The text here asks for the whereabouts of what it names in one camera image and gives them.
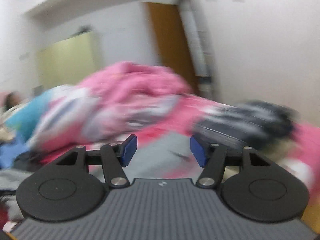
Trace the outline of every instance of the wall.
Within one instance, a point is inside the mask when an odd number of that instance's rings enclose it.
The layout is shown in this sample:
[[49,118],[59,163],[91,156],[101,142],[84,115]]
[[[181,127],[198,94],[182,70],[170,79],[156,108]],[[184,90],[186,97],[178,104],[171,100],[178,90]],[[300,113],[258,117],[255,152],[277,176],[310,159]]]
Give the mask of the wall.
[[20,0],[0,0],[0,90],[25,96],[39,85],[34,54],[41,29],[18,12]]
[[320,0],[200,0],[223,103],[262,99],[320,125]]
[[37,19],[45,28],[47,46],[70,37],[80,26],[91,25],[100,37],[104,65],[122,60],[159,64],[141,1],[170,0],[70,0]]

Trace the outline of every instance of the yellow cabinet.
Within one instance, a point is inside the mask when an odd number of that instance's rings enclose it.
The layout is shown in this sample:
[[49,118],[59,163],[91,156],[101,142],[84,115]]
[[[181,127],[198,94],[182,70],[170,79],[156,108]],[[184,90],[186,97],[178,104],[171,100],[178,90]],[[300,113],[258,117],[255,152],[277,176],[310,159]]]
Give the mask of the yellow cabinet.
[[45,89],[77,84],[102,67],[94,32],[57,42],[41,50],[37,61],[40,82]]

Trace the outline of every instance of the person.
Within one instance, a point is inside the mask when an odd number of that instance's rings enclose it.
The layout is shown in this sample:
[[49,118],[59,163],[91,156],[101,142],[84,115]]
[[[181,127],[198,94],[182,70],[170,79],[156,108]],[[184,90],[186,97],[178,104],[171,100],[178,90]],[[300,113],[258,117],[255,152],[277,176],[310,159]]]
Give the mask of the person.
[[10,110],[11,108],[19,105],[22,103],[21,97],[18,95],[17,92],[9,93],[4,102],[5,111]]

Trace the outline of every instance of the wooden door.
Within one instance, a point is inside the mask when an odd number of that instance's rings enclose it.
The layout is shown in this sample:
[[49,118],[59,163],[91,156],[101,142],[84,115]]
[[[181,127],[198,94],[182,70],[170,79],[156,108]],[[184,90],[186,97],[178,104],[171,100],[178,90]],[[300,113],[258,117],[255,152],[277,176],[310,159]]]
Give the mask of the wooden door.
[[199,94],[197,77],[177,5],[146,2],[162,64],[181,75]]

